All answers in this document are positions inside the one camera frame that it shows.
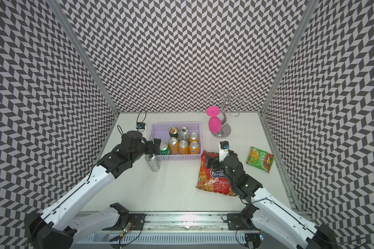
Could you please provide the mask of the silver can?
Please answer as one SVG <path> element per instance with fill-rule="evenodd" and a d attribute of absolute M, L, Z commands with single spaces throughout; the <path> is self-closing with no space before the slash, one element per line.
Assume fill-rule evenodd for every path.
<path fill-rule="evenodd" d="M 160 170 L 161 167 L 155 154 L 145 155 L 145 160 L 152 172 L 158 172 Z"/>
<path fill-rule="evenodd" d="M 182 127 L 179 130 L 179 140 L 180 141 L 189 141 L 189 129 L 187 127 Z"/>

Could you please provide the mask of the dark green gold-top can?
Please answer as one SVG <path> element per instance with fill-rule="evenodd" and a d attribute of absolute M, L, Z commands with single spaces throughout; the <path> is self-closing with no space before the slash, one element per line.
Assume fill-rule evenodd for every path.
<path fill-rule="evenodd" d="M 171 129 L 170 129 L 170 131 L 169 131 L 169 136 L 171 137 L 171 138 L 179 138 L 179 130 L 178 130 L 178 128 L 176 128 L 176 127 L 172 127 Z"/>

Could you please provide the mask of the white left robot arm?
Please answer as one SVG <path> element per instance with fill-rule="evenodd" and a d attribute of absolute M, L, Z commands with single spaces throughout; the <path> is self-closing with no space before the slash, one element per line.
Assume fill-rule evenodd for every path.
<path fill-rule="evenodd" d="M 125 226 L 129 211 L 119 203 L 82 218 L 79 211 L 103 188 L 116 180 L 144 155 L 158 155 L 161 139 L 146 140 L 141 132 L 129 131 L 121 143 L 105 154 L 90 173 L 65 196 L 41 212 L 24 219 L 27 245 L 35 249 L 69 249 L 74 243 L 102 229 Z"/>

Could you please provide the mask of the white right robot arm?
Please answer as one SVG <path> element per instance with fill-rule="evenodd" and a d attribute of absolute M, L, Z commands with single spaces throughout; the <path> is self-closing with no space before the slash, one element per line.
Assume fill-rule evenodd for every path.
<path fill-rule="evenodd" d="M 212 157 L 207 167 L 221 171 L 232 191 L 247 202 L 241 215 L 246 226 L 271 235 L 289 249 L 336 249 L 336 236 L 326 225 L 316 225 L 279 202 L 263 185 L 244 171 L 237 154 Z"/>

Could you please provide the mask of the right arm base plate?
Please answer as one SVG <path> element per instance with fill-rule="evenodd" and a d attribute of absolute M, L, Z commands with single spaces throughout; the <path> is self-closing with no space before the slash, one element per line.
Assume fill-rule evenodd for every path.
<path fill-rule="evenodd" d="M 226 215 L 226 222 L 228 230 L 242 231 L 242 230 L 258 230 L 247 217 L 242 216 L 241 213 L 228 213 Z"/>

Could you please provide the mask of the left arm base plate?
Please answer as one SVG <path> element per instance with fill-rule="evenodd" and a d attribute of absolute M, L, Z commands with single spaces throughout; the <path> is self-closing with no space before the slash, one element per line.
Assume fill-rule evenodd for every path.
<path fill-rule="evenodd" d="M 131 230 L 142 231 L 145 223 L 146 214 L 144 213 L 131 213 L 121 216 L 116 224 L 108 230 L 121 231 L 126 230 L 128 227 Z"/>

